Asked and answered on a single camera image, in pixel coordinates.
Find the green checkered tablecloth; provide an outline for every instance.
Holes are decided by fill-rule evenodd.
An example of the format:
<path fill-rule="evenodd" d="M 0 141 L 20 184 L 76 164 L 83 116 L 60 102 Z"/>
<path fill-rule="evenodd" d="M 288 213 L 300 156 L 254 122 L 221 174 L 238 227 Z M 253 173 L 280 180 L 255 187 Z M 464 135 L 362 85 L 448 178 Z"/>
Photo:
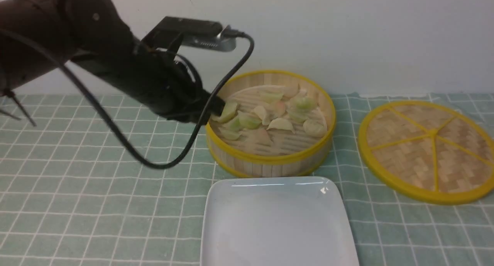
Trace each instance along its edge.
<path fill-rule="evenodd" d="M 371 108 L 409 97 L 332 98 L 333 149 L 314 175 L 340 189 L 360 263 L 493 266 L 494 194 L 462 206 L 424 204 L 386 187 L 362 164 L 355 138 L 361 120 Z M 154 171 L 124 151 L 80 96 L 21 99 L 38 126 L 0 117 L 0 266 L 199 264 L 206 195 L 215 181 L 232 178 L 213 161 L 204 132 L 183 163 Z M 99 99 L 155 162 L 176 157 L 193 128 L 158 119 L 121 95 Z M 493 95 L 417 99 L 457 109 L 492 131 Z"/>

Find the ceramic plate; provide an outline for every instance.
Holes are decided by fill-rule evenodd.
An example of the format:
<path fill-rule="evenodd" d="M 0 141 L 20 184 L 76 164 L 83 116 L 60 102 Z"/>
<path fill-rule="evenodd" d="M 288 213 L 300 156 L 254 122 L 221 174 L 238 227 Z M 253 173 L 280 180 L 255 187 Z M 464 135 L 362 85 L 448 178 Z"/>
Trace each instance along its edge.
<path fill-rule="evenodd" d="M 357 266 L 345 207 L 326 178 L 215 183 L 206 201 L 201 266 Z"/>

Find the black cable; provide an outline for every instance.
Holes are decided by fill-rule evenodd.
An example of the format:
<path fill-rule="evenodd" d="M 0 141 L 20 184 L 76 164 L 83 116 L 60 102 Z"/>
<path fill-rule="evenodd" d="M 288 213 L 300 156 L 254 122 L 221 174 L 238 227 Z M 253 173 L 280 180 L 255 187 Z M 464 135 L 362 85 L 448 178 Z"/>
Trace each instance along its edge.
<path fill-rule="evenodd" d="M 115 134 L 115 136 L 120 141 L 120 143 L 128 150 L 128 152 L 143 165 L 150 167 L 152 169 L 169 169 L 179 164 L 185 158 L 189 150 L 192 148 L 194 141 L 196 140 L 196 137 L 199 133 L 199 129 L 201 128 L 201 122 L 203 122 L 206 115 L 208 114 L 208 110 L 211 105 L 212 99 L 219 93 L 219 90 L 226 84 L 226 82 L 233 76 L 233 74 L 235 74 L 238 71 L 238 69 L 240 69 L 240 67 L 242 67 L 242 65 L 245 64 L 247 59 L 249 59 L 250 55 L 254 51 L 254 39 L 248 34 L 245 34 L 244 32 L 236 32 L 236 31 L 231 31 L 229 32 L 229 34 L 226 34 L 228 37 L 242 37 L 247 39 L 250 43 L 249 49 L 242 57 L 242 59 L 240 59 L 240 61 L 235 66 L 233 66 L 233 68 L 221 79 L 221 81 L 218 83 L 215 89 L 211 92 L 211 95 L 209 99 L 206 101 L 206 104 L 203 108 L 201 116 L 199 116 L 199 120 L 197 121 L 197 124 L 194 127 L 194 130 L 192 131 L 189 141 L 185 145 L 182 152 L 178 155 L 178 157 L 167 164 L 154 164 L 148 161 L 145 157 L 143 157 L 132 146 L 132 144 L 130 144 L 130 142 L 127 140 L 124 134 L 122 134 L 122 131 L 120 131 L 118 126 L 113 122 L 113 120 L 108 115 L 108 113 L 100 105 L 100 103 L 97 101 L 94 95 L 92 95 L 91 92 L 85 87 L 85 85 L 81 82 L 81 80 L 79 80 L 79 78 L 77 78 L 77 76 L 69 68 L 67 68 L 62 62 L 58 61 L 46 48 L 39 45 L 35 41 L 28 39 L 27 37 L 23 37 L 19 34 L 10 32 L 8 30 L 0 29 L 0 34 L 4 37 L 14 39 L 15 41 L 23 43 L 26 46 L 29 46 L 30 48 L 34 49 L 35 51 L 46 57 L 49 61 L 53 62 L 65 74 L 65 76 L 67 76 L 67 78 L 69 78 L 71 82 L 81 91 L 84 97 L 92 104 L 92 106 L 97 111 L 99 116 L 104 120 L 106 125 L 108 125 L 108 127 Z"/>

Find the steamer basket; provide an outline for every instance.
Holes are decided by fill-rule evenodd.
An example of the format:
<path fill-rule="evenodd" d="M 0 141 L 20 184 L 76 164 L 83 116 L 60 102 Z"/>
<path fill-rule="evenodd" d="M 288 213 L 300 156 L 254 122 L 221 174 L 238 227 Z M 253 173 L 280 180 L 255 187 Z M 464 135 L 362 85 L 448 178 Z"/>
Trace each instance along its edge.
<path fill-rule="evenodd" d="M 322 164 L 331 148 L 336 113 L 329 95 L 313 81 L 290 72 L 256 71 L 232 78 L 218 95 L 238 102 L 239 111 L 250 112 L 262 105 L 271 113 L 272 107 L 261 100 L 259 92 L 280 91 L 296 83 L 300 90 L 305 90 L 309 97 L 317 100 L 319 107 L 309 114 L 309 118 L 323 124 L 328 130 L 326 135 L 310 137 L 305 134 L 302 124 L 290 120 L 295 134 L 270 129 L 273 145 L 266 146 L 256 142 L 255 130 L 244 129 L 237 141 L 229 141 L 218 130 L 221 124 L 210 120 L 206 126 L 206 139 L 213 158 L 222 168 L 238 177 L 256 178 L 308 175 Z M 288 101 L 289 98 L 283 97 L 282 100 Z"/>

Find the bamboo steamer lid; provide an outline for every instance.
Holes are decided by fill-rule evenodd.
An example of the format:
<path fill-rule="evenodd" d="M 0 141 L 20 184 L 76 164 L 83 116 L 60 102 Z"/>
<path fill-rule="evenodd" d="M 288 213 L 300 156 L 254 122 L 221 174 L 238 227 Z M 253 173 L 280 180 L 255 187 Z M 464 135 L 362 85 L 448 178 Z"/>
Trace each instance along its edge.
<path fill-rule="evenodd" d="M 384 183 L 435 204 L 474 201 L 494 188 L 494 144 L 469 118 L 420 101 L 392 102 L 371 111 L 359 150 Z"/>

